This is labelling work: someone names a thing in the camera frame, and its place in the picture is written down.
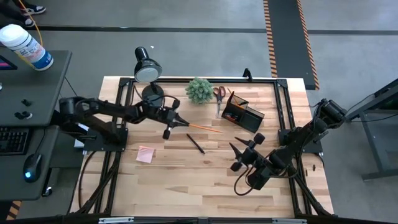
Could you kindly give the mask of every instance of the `shoe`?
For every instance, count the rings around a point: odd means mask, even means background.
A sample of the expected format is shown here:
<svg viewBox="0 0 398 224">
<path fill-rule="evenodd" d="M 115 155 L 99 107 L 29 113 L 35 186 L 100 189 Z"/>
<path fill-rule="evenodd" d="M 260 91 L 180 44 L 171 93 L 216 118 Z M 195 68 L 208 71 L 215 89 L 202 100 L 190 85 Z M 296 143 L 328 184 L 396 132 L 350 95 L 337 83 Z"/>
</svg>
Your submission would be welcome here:
<svg viewBox="0 0 398 224">
<path fill-rule="evenodd" d="M 33 14 L 41 14 L 45 11 L 45 7 L 43 6 L 33 6 L 33 7 L 27 7 L 26 9 L 20 9 L 21 13 L 24 16 L 29 16 Z"/>
<path fill-rule="evenodd" d="M 26 27 L 33 27 L 33 26 L 35 26 L 35 22 L 32 19 L 26 19 L 25 20 L 25 26 Z"/>
</svg>

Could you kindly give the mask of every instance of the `black pen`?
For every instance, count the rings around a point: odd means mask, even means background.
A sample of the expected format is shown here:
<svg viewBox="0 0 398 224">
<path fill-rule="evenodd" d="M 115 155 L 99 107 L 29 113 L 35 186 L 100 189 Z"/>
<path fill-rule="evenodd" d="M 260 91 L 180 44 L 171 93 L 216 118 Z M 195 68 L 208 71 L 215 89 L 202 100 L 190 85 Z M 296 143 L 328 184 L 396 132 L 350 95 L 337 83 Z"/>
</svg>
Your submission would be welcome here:
<svg viewBox="0 0 398 224">
<path fill-rule="evenodd" d="M 188 136 L 188 138 L 191 139 L 191 141 L 197 146 L 197 148 L 199 149 L 199 151 L 200 151 L 201 153 L 204 154 L 204 153 L 205 153 L 204 150 L 198 145 L 197 142 L 195 142 L 195 140 L 193 140 L 193 138 L 191 137 L 191 135 L 187 134 L 187 136 Z"/>
</svg>

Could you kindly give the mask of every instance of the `green succulent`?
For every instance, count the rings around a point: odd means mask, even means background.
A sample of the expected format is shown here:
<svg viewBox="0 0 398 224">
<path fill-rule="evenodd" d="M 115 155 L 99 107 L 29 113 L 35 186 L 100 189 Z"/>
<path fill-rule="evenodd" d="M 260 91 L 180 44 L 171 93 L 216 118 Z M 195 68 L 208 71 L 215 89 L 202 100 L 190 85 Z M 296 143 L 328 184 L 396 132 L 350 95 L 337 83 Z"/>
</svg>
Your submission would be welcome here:
<svg viewBox="0 0 398 224">
<path fill-rule="evenodd" d="M 213 98 L 213 85 L 202 78 L 195 77 L 185 90 L 194 104 L 206 103 Z"/>
</svg>

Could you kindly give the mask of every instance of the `sticky note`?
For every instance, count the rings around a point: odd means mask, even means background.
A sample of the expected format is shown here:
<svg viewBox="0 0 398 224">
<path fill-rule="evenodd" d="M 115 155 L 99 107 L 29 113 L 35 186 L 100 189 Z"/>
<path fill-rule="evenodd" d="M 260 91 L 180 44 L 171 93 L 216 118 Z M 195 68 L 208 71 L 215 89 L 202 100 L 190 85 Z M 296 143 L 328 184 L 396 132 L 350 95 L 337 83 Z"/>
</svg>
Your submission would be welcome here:
<svg viewBox="0 0 398 224">
<path fill-rule="evenodd" d="M 137 161 L 151 163 L 155 149 L 151 147 L 139 146 Z"/>
</svg>

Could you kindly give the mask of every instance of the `pen holder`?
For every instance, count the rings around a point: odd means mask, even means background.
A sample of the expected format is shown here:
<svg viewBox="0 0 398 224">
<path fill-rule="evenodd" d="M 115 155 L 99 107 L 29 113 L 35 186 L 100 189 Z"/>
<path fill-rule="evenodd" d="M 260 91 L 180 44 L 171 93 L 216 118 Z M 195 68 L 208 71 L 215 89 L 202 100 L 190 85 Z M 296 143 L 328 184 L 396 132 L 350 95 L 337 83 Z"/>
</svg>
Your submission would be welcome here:
<svg viewBox="0 0 398 224">
<path fill-rule="evenodd" d="M 235 96 L 232 92 L 221 117 L 255 133 L 261 125 L 264 114 L 248 107 L 248 104 L 248 101 Z"/>
</svg>

